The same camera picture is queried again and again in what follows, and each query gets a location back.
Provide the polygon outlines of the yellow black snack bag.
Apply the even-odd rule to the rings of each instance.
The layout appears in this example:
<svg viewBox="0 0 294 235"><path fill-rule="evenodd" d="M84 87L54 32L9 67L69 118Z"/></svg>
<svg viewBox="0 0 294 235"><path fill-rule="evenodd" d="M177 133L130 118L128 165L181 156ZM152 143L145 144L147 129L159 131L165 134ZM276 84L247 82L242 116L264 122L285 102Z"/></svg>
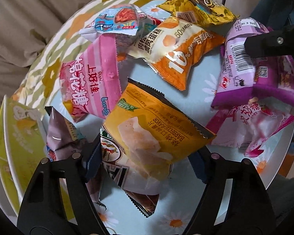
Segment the yellow black snack bag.
<svg viewBox="0 0 294 235"><path fill-rule="evenodd" d="M166 0L157 7L201 27L222 25L237 19L233 12L217 0Z"/></svg>

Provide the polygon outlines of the mauve snack bag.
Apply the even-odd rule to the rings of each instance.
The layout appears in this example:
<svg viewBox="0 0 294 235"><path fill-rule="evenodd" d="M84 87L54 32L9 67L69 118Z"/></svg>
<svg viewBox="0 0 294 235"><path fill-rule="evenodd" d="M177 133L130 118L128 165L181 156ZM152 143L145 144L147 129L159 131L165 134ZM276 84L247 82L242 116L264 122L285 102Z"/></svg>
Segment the mauve snack bag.
<svg viewBox="0 0 294 235"><path fill-rule="evenodd" d="M60 161L68 159L74 153L80 153L91 200L93 203L105 207L100 202L104 177L100 136L98 135L94 141L88 142L74 124L54 107L46 106L45 111L49 116L46 145L50 158L54 161Z"/></svg>

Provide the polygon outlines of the green cardboard box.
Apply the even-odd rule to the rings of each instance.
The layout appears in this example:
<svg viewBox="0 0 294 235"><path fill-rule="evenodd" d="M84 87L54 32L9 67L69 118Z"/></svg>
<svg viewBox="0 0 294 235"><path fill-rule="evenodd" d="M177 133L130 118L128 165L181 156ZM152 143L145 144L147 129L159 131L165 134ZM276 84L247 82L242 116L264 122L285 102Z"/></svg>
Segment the green cardboard box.
<svg viewBox="0 0 294 235"><path fill-rule="evenodd" d="M46 145L40 112L4 96L0 108L0 180L15 216L43 158L56 160Z"/></svg>

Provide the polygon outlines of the blue red snack packet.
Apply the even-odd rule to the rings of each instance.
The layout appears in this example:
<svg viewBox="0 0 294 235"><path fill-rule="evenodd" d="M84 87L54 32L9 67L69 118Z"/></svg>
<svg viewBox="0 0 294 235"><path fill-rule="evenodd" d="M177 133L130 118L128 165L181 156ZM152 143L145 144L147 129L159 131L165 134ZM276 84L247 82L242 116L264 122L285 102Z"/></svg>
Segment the blue red snack packet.
<svg viewBox="0 0 294 235"><path fill-rule="evenodd" d="M79 34L89 41L95 41L102 34L115 34L119 39L135 40L142 32L148 16L133 4L119 4L101 12Z"/></svg>

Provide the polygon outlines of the green striped floral blanket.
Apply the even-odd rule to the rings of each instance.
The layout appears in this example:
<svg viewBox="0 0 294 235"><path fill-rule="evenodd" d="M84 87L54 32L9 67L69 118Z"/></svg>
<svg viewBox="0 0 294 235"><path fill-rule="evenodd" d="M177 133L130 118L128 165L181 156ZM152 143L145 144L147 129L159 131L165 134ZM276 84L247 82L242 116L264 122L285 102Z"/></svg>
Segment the green striped floral blanket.
<svg viewBox="0 0 294 235"><path fill-rule="evenodd" d="M59 70L63 62L74 60L90 44L79 31L93 21L100 12L117 4L143 7L155 0L92 0L78 10L46 45L30 67L13 100L42 111L58 92Z"/></svg>

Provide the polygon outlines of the beige curtain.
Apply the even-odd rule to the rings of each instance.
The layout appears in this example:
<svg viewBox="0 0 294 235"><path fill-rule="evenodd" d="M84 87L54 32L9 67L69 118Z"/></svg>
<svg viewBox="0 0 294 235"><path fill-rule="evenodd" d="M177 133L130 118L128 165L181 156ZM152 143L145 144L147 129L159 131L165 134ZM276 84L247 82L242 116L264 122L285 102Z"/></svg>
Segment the beige curtain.
<svg viewBox="0 0 294 235"><path fill-rule="evenodd" d="M0 106L61 26L91 0L0 0Z"/></svg>

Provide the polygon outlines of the purple snack bag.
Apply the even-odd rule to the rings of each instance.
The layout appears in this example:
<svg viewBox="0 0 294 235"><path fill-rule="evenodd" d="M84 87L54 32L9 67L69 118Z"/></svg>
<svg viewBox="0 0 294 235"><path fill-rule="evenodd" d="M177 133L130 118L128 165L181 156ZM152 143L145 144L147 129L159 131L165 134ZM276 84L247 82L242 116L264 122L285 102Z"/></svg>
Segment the purple snack bag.
<svg viewBox="0 0 294 235"><path fill-rule="evenodd" d="M266 33L269 30L253 18L235 21L226 37L212 107L246 105L267 97L274 97L294 107L292 56L251 58L246 53L246 39Z"/></svg>

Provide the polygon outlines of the pink white candy bag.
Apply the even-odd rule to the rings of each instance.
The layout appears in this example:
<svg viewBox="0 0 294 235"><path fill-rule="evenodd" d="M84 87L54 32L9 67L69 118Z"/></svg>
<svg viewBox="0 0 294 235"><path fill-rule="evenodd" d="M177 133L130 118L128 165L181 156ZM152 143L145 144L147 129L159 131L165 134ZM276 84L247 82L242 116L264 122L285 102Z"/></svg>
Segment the pink white candy bag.
<svg viewBox="0 0 294 235"><path fill-rule="evenodd" d="M254 102L219 109L207 129L216 134L212 145L242 149L245 157L256 158L264 152L264 143L292 122L289 112Z"/></svg>

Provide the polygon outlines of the yellow barbecue chips bag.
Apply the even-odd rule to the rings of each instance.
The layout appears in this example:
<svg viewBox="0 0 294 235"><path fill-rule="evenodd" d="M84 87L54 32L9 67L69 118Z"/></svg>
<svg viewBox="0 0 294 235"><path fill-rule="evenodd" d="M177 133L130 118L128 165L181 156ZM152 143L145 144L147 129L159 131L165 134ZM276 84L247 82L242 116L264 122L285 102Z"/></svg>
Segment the yellow barbecue chips bag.
<svg viewBox="0 0 294 235"><path fill-rule="evenodd" d="M206 146L215 133L169 102L158 90L128 79L100 128L108 175L145 216L152 216L160 184L175 162Z"/></svg>

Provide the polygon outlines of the pink marshmallow bag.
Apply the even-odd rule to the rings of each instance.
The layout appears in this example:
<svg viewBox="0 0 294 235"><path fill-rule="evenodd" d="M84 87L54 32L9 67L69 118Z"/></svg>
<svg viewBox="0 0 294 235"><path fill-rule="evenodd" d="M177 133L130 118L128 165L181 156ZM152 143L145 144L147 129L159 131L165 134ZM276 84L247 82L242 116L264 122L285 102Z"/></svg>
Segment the pink marshmallow bag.
<svg viewBox="0 0 294 235"><path fill-rule="evenodd" d="M106 119L122 94L115 36L100 35L75 60L62 63L59 84L74 122L86 115Z"/></svg>

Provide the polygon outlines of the orange white cake packet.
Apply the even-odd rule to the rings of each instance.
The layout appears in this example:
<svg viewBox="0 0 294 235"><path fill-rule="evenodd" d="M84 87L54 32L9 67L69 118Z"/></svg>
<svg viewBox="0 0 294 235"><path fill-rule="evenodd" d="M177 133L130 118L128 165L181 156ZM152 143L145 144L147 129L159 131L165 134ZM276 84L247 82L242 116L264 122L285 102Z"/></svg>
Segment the orange white cake packet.
<svg viewBox="0 0 294 235"><path fill-rule="evenodd" d="M144 59L165 81L184 91L190 68L224 42L225 38L215 32L170 16L135 41L127 53Z"/></svg>

